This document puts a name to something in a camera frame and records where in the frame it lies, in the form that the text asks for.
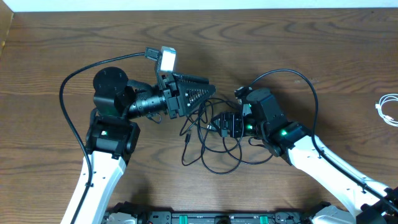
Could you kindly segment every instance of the wooden table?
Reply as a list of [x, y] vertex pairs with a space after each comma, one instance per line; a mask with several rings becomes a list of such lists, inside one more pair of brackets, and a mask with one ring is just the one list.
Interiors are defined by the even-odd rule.
[[[398, 129], [382, 121], [374, 102], [398, 92], [397, 28], [397, 9], [17, 13], [0, 59], [0, 222], [60, 222], [83, 154], [60, 110], [59, 86], [89, 63], [146, 46], [174, 47], [178, 72], [209, 78], [217, 96], [231, 100], [233, 90], [268, 70], [302, 72], [318, 92], [323, 142], [360, 171], [395, 187]], [[150, 60], [112, 66], [155, 83]], [[73, 78], [65, 90], [67, 110], [83, 137], [94, 107], [92, 80], [101, 68]], [[291, 119], [312, 125], [313, 96], [300, 77], [281, 73], [260, 86], [274, 91]], [[396, 116], [398, 107], [388, 109]], [[135, 121], [139, 142], [110, 207], [127, 200], [198, 211], [308, 209], [321, 200], [341, 206], [280, 158], [242, 165], [230, 175], [211, 174], [201, 163], [183, 167], [184, 137], [178, 136], [183, 118], [164, 116], [161, 125]], [[215, 135], [209, 144], [222, 149]], [[199, 155], [199, 146], [192, 137], [188, 159]], [[243, 151], [245, 159], [269, 155], [246, 139]], [[227, 155], [206, 153], [205, 159], [219, 170], [234, 164]]]

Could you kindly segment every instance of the white cable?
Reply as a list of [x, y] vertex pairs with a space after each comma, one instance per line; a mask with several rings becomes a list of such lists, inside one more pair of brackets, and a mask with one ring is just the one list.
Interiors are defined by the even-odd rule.
[[391, 93], [391, 94], [387, 94], [387, 95], [382, 96], [380, 98], [380, 100], [379, 100], [379, 103], [376, 103], [375, 106], [376, 106], [377, 112], [379, 112], [379, 116], [387, 124], [390, 124], [391, 126], [394, 126], [394, 127], [398, 127], [398, 121], [394, 120], [394, 118], [392, 118], [392, 117], [390, 117], [388, 115], [383, 114], [383, 111], [382, 111], [383, 104], [387, 103], [387, 102], [390, 102], [390, 101], [398, 102], [398, 94]]

